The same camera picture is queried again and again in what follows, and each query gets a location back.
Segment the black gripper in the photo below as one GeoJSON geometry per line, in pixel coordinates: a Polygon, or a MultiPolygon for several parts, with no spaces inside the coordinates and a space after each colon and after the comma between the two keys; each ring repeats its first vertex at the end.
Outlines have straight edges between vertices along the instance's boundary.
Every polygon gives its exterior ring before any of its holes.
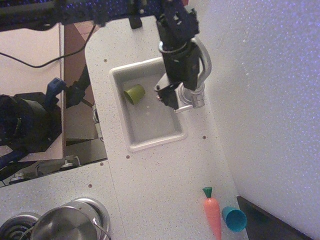
{"type": "Polygon", "coordinates": [[[166,106],[177,110],[179,108],[177,94],[175,89],[171,88],[183,83],[185,88],[196,90],[201,51],[194,41],[188,41],[176,48],[161,41],[159,51],[162,54],[168,83],[156,84],[154,88],[157,93],[156,98],[166,106]]]}

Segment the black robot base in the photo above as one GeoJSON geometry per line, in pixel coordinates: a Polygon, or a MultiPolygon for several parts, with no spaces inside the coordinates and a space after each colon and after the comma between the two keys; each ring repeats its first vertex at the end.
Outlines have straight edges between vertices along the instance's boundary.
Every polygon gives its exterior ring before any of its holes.
{"type": "Polygon", "coordinates": [[[21,169],[29,154],[46,152],[62,133],[59,98],[43,92],[0,96],[0,145],[11,149],[0,157],[0,180],[21,169]]]}

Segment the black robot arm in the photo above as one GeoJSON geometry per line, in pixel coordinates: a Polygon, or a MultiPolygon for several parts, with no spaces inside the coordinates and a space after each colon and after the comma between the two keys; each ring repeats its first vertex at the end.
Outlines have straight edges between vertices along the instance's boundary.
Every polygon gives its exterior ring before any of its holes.
{"type": "Polygon", "coordinates": [[[200,70],[200,47],[195,36],[199,21],[194,9],[181,0],[2,0],[0,30],[46,31],[55,24],[91,21],[100,27],[120,19],[139,20],[154,16],[168,83],[158,83],[158,99],[179,109],[176,88],[183,84],[196,90],[200,70]]]}

